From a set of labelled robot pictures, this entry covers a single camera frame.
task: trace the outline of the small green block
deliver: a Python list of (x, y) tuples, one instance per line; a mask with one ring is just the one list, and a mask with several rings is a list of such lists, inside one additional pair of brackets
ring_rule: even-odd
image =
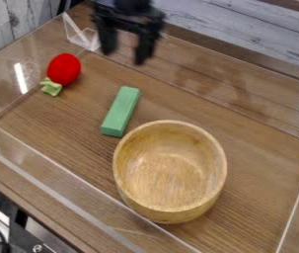
[(140, 90), (132, 87), (122, 87), (114, 101), (110, 112), (101, 124), (101, 133), (122, 137), (124, 129), (140, 98)]

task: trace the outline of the white wooden wall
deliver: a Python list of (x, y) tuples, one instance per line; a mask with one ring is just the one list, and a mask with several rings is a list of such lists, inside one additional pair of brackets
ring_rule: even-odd
[(168, 23), (299, 65), (299, 13), (255, 0), (154, 0)]
[(56, 16), (60, 0), (0, 0), (0, 48)]

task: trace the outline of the wooden table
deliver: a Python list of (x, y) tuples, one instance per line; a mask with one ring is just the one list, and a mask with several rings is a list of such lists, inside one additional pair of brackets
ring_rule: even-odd
[[(83, 28), (85, 14), (84, 5), (71, 11)], [(0, 51), (0, 191), (84, 252), (275, 252), (299, 193), (299, 81), (175, 38), (135, 67), (127, 35), (120, 41), (111, 58), (81, 50), (56, 18)], [(37, 83), (63, 51), (83, 71), (52, 98)], [(186, 121), (215, 135), (228, 158), (212, 209), (163, 230), (122, 204), (111, 170), (119, 139), (99, 132), (123, 85), (143, 92), (127, 132)]]

